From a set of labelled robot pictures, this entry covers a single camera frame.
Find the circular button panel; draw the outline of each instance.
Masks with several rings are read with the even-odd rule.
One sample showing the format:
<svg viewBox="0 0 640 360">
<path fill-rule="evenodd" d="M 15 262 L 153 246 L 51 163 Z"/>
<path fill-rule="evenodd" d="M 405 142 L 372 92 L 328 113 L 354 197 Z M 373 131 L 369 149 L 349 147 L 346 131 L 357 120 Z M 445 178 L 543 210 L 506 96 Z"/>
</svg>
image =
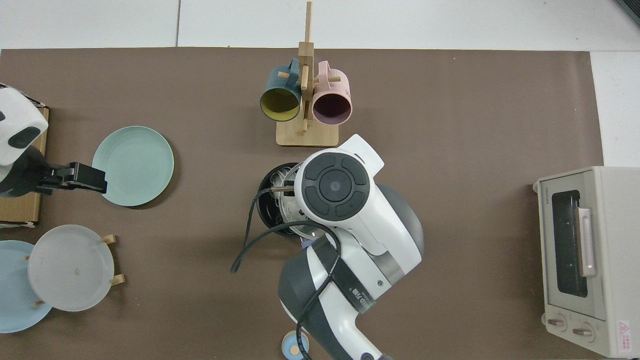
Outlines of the circular button panel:
<svg viewBox="0 0 640 360">
<path fill-rule="evenodd" d="M 302 194 L 309 209 L 322 219 L 345 220 L 357 214 L 369 198 L 369 176 L 347 154 L 325 152 L 305 167 Z"/>
</svg>

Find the black strap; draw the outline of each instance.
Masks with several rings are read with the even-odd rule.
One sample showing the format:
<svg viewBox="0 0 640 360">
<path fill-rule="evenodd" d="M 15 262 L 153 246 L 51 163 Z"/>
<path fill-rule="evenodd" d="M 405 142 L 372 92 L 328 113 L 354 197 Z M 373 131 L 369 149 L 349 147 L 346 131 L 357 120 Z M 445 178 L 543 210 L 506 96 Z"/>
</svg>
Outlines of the black strap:
<svg viewBox="0 0 640 360">
<path fill-rule="evenodd" d="M 328 273 L 335 259 L 338 258 L 338 252 L 325 236 L 314 241 L 311 246 Z M 364 314 L 376 303 L 362 282 L 358 280 L 358 277 L 351 271 L 342 258 L 338 258 L 335 269 L 333 269 L 333 282 L 360 314 Z"/>
</svg>

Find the black cable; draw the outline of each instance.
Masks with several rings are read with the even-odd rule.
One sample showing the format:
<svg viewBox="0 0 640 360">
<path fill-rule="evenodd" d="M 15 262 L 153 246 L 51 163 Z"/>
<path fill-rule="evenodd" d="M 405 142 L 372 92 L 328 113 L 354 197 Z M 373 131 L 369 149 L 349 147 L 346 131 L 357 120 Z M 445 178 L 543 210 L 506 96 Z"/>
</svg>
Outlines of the black cable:
<svg viewBox="0 0 640 360">
<path fill-rule="evenodd" d="M 304 345 L 302 344 L 302 333 L 301 333 L 302 321 L 305 319 L 305 317 L 307 317 L 307 313 L 311 310 L 311 307 L 316 303 L 316 301 L 320 299 L 320 294 L 322 294 L 322 292 L 327 287 L 327 285 L 329 285 L 329 282 L 333 280 L 333 269 L 335 269 L 335 265 L 337 265 L 339 258 L 340 256 L 335 258 L 335 261 L 331 266 L 331 270 L 329 270 L 329 273 L 327 274 L 326 278 L 324 279 L 323 283 L 320 285 L 318 290 L 316 290 L 316 292 L 311 296 L 311 299 L 309 299 L 304 309 L 302 310 L 302 314 L 300 314 L 300 318 L 298 319 L 298 322 L 296 322 L 296 341 L 298 342 L 298 349 L 300 350 L 300 353 L 302 354 L 302 358 L 304 360 L 312 360 L 312 359 L 307 353 L 307 351 L 305 350 Z"/>
<path fill-rule="evenodd" d="M 246 242 L 249 240 L 249 229 L 251 228 L 251 217 L 253 216 L 253 209 L 255 207 L 255 203 L 258 202 L 258 199 L 263 196 L 266 193 L 271 192 L 270 188 L 266 188 L 266 189 L 262 189 L 260 190 L 257 194 L 255 194 L 255 197 L 253 198 L 253 201 L 251 201 L 251 207 L 249 208 L 249 217 L 246 221 L 246 231 L 244 232 L 244 244 L 243 247 L 246 246 Z"/>
<path fill-rule="evenodd" d="M 305 304 L 305 307 L 302 310 L 302 314 L 300 314 L 300 318 L 296 322 L 296 341 L 298 343 L 298 348 L 300 350 L 300 353 L 302 354 L 302 357 L 304 358 L 304 360 L 312 360 L 309 354 L 307 353 L 307 351 L 305 350 L 304 345 L 302 344 L 302 333 L 301 333 L 302 321 L 304 320 L 304 318 L 307 317 L 307 313 L 311 310 L 311 307 L 316 303 L 316 301 L 320 299 L 320 294 L 322 294 L 324 289 L 329 285 L 329 282 L 331 282 L 331 280 L 333 279 L 333 269 L 335 269 L 335 266 L 338 263 L 338 260 L 340 259 L 340 254 L 342 252 L 342 245 L 340 244 L 340 240 L 338 240 L 338 236 L 336 236 L 333 230 L 331 230 L 328 226 L 325 226 L 323 224 L 318 224 L 317 222 L 311 221 L 311 220 L 293 221 L 293 222 L 287 222 L 284 224 L 273 226 L 269 228 L 267 231 L 258 235 L 258 237 L 253 239 L 251 243 L 247 244 L 247 241 L 249 239 L 249 230 L 251 227 L 251 219 L 253 216 L 253 208 L 255 207 L 255 203 L 258 201 L 260 196 L 269 192 L 271 192 L 270 188 L 263 189 L 259 191 L 258 194 L 256 194 L 256 196 L 253 198 L 253 201 L 251 203 L 251 208 L 249 209 L 249 217 L 246 223 L 246 231 L 244 233 L 243 249 L 240 251 L 240 254 L 236 256 L 236 260 L 234 260 L 233 265 L 231 265 L 231 273 L 235 274 L 239 270 L 240 264 L 242 263 L 244 255 L 249 251 L 249 249 L 252 246 L 254 246 L 258 241 L 263 239 L 265 236 L 271 233 L 275 233 L 276 231 L 286 229 L 291 226 L 310 225 L 310 226 L 317 227 L 318 229 L 324 230 L 327 234 L 329 234 L 332 237 L 335 243 L 335 250 L 338 256 L 335 258 L 335 261 L 333 262 L 331 270 L 329 270 L 329 272 L 327 273 L 327 276 L 324 279 L 323 283 L 320 285 L 320 287 L 318 287 L 316 292 L 311 296 L 311 298 Z"/>
<path fill-rule="evenodd" d="M 267 231 L 265 231 L 264 233 L 258 235 L 255 239 L 253 239 L 249 244 L 245 245 L 242 248 L 242 251 L 240 251 L 240 254 L 238 254 L 238 256 L 236 256 L 236 260 L 234 261 L 233 265 L 231 266 L 231 273 L 235 274 L 238 271 L 238 269 L 240 268 L 240 264 L 242 263 L 242 260 L 244 258 L 244 255 L 249 251 L 250 248 L 252 248 L 256 243 L 258 243 L 258 241 L 262 240 L 265 236 L 267 236 L 267 235 L 269 235 L 271 233 L 275 233 L 276 231 L 279 231 L 279 230 L 282 230 L 282 229 L 286 229 L 286 228 L 288 228 L 290 226 L 300 226 L 300 225 L 314 226 L 314 227 L 317 227 L 318 229 L 324 230 L 326 233 L 331 235 L 331 237 L 335 241 L 335 247 L 336 247 L 336 251 L 338 252 L 338 257 L 340 256 L 340 252 L 341 252 L 341 248 L 342 248 L 341 245 L 340 245 L 340 241 L 338 240 L 338 237 L 335 235 L 333 230 L 331 230 L 328 226 L 325 226 L 323 224 L 318 224 L 317 222 L 314 222 L 314 221 L 311 221 L 311 220 L 292 221 L 292 222 L 286 222 L 284 224 L 280 224 L 280 225 L 276 225 L 276 226 L 270 227 Z"/>
</svg>

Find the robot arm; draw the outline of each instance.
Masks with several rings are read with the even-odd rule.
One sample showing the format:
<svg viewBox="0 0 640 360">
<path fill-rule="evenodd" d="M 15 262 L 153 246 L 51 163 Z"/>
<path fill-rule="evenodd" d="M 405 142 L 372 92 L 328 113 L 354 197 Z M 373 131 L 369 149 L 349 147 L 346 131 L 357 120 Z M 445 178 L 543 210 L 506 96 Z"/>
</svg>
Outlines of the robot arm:
<svg viewBox="0 0 640 360">
<path fill-rule="evenodd" d="M 106 193 L 103 171 L 80 163 L 48 164 L 31 146 L 47 127 L 31 101 L 16 89 L 0 88 L 0 197 L 76 188 Z"/>
<path fill-rule="evenodd" d="M 337 149 L 311 155 L 296 174 L 300 208 L 309 219 L 335 227 L 342 252 L 338 255 L 328 235 L 316 240 L 286 262 L 278 295 L 292 320 L 301 318 L 305 330 L 334 359 L 390 359 L 357 329 L 355 320 L 424 253 L 422 226 L 409 205 L 395 190 L 373 181 L 383 165 L 371 146 L 354 135 Z M 303 314 L 329 275 L 332 281 Z"/>
</svg>

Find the white tile floor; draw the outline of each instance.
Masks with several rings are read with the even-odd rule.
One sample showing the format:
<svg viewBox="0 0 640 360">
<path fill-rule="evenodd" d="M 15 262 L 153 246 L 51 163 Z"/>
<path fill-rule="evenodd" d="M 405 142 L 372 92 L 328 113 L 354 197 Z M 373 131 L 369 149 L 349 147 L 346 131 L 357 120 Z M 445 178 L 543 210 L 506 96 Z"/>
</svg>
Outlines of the white tile floor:
<svg viewBox="0 0 640 360">
<path fill-rule="evenodd" d="M 304 0 L 0 0 L 0 49 L 296 47 L 304 14 Z M 614 0 L 315 0 L 312 41 L 591 51 L 605 164 L 640 167 L 640 26 Z"/>
</svg>

